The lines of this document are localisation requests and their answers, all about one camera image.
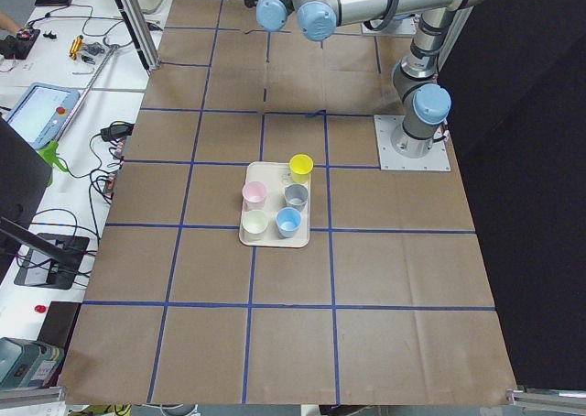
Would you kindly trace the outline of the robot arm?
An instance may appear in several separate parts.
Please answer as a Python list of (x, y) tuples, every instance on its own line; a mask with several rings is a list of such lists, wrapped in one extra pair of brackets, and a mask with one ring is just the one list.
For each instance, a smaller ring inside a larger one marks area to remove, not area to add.
[(456, 13), (483, 0), (244, 0), (255, 10), (266, 31), (279, 31), (291, 14), (302, 34), (323, 41), (341, 26), (362, 23), (373, 32), (388, 27), (398, 16), (419, 14), (418, 29), (409, 53), (392, 71), (393, 85), (405, 107), (394, 130), (394, 150), (408, 158), (422, 158), (438, 142), (438, 127), (451, 108), (448, 91), (437, 85), (439, 54)]

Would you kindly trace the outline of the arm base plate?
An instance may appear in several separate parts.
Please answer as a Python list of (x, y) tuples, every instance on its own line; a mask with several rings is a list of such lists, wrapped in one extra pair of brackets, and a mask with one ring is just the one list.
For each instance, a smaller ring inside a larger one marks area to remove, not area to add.
[(374, 115), (380, 169), (383, 171), (450, 172), (445, 139), (438, 128), (418, 140), (404, 131), (402, 115)]
[(413, 38), (417, 31), (417, 22), (415, 16), (407, 16), (391, 21), (387, 27), (380, 31), (368, 29), (361, 25), (362, 34), (366, 36), (386, 36), (393, 38)]

